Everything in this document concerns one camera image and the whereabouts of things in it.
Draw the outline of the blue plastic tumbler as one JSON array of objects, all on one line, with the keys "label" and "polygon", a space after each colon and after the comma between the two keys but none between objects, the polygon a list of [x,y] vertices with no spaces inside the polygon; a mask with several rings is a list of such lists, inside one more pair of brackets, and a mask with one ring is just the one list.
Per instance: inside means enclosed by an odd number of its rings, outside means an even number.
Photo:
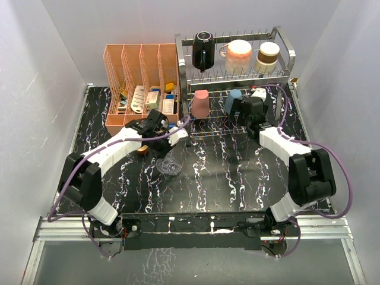
[{"label": "blue plastic tumbler", "polygon": [[232,89],[229,91],[226,102],[224,104],[225,112],[229,115],[231,112],[232,104],[234,99],[241,99],[242,92],[238,89]]}]

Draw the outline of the small orange ceramic mug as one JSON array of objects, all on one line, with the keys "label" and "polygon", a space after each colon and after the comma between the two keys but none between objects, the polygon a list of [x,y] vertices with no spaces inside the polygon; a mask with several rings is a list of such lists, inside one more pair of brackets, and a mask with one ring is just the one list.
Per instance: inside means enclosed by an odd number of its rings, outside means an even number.
[{"label": "small orange ceramic mug", "polygon": [[137,150],[137,153],[144,156],[148,153],[148,151],[149,151],[149,147],[147,145],[143,145]]}]

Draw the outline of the pink plastic tumbler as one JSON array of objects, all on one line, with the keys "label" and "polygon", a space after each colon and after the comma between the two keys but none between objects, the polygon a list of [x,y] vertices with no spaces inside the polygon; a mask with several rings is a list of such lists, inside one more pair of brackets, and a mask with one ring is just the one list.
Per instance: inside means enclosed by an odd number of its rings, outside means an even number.
[{"label": "pink plastic tumbler", "polygon": [[209,109],[209,94],[207,90],[197,90],[194,93],[192,100],[191,114],[197,119],[204,119],[208,116]]}]

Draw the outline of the pink textured mug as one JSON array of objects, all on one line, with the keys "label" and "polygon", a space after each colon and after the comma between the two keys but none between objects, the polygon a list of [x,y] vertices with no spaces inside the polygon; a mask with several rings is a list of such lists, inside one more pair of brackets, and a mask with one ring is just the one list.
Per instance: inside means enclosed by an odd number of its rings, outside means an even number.
[{"label": "pink textured mug", "polygon": [[225,69],[229,74],[243,74],[249,70],[252,46],[248,41],[232,40],[223,45],[218,52],[225,59]]}]

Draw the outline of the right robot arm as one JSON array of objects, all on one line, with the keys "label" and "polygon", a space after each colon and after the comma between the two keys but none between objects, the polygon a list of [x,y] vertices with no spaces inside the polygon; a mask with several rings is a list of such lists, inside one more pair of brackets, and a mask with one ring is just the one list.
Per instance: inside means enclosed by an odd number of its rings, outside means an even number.
[{"label": "right robot arm", "polygon": [[248,137],[270,150],[288,168],[287,193],[265,211],[255,230],[279,235],[298,212],[336,193],[336,184],[328,152],[313,150],[294,142],[281,129],[266,121],[267,107],[259,97],[234,99],[229,118],[239,113],[237,123],[246,128]]}]

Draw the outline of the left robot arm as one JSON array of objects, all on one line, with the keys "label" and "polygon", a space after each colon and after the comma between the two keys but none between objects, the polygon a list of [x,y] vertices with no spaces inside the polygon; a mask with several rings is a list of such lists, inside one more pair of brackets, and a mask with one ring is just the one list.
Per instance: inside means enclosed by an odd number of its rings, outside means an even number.
[{"label": "left robot arm", "polygon": [[65,160],[55,205],[65,198],[99,221],[108,236],[119,235],[123,223],[118,211],[103,197],[102,178],[121,159],[144,145],[161,157],[166,155],[174,146],[169,131],[167,116],[152,110],[146,118],[128,122],[94,150],[71,153]]}]

